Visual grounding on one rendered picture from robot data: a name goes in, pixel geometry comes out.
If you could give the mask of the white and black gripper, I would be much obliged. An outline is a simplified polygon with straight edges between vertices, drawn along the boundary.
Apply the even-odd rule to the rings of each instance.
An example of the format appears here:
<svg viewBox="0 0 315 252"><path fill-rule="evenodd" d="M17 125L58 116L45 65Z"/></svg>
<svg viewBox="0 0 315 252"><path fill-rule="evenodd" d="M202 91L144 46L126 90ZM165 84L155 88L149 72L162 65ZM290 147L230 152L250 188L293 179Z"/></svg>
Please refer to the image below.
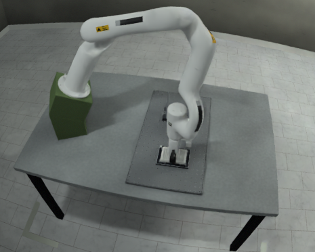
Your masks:
<svg viewBox="0 0 315 252"><path fill-rule="evenodd" d="M170 163L176 163L176 155L178 153L180 146L180 140L173 140L169 138L169 146L168 146L168 154L170 154L169 162ZM175 156L174 156L175 153Z"/></svg>

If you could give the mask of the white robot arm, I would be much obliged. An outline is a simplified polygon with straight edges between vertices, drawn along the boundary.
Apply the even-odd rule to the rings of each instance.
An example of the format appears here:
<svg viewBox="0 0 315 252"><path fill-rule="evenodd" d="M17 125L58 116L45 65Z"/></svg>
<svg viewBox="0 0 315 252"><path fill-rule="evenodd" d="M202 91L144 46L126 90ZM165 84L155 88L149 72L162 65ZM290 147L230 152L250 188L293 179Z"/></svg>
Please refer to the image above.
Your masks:
<svg viewBox="0 0 315 252"><path fill-rule="evenodd" d="M167 136L173 140L185 140L186 147L191 147L204 117L199 91L217 44L201 19L186 7L160 7L85 21L81 26L81 37L85 42L78 48L68 75L59 78L58 87L72 98L86 98L90 93L87 82L99 57L117 37L178 29L184 32L192 47L178 89L188 106L189 118L185 105L170 104L167 108Z"/></svg>

